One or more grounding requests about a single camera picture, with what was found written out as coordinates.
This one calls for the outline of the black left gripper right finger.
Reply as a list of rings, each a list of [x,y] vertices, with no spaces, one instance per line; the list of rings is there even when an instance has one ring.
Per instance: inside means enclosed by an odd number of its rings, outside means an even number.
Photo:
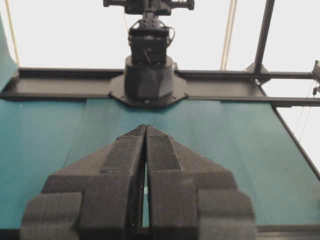
[[[233,173],[149,125],[149,223],[155,240],[254,240],[251,199]]]

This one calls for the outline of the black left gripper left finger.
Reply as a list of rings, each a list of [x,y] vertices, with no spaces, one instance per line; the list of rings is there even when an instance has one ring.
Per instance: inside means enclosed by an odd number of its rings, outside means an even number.
[[[22,240],[127,240],[142,225],[146,126],[48,176],[30,200]]]

